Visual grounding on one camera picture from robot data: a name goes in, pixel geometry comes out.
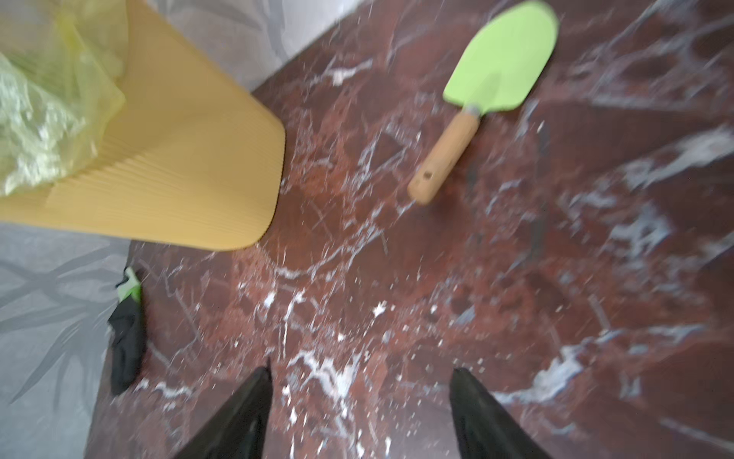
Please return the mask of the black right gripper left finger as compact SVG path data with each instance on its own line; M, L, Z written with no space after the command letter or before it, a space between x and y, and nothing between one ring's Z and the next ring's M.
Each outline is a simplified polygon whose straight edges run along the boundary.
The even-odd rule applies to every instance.
M272 403L268 363L252 372L174 458L262 458Z

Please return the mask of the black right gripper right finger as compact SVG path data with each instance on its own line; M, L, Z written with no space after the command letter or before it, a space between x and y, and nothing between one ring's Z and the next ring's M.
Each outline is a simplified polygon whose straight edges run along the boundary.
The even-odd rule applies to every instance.
M449 402L460 457L552 458L468 369L453 370Z

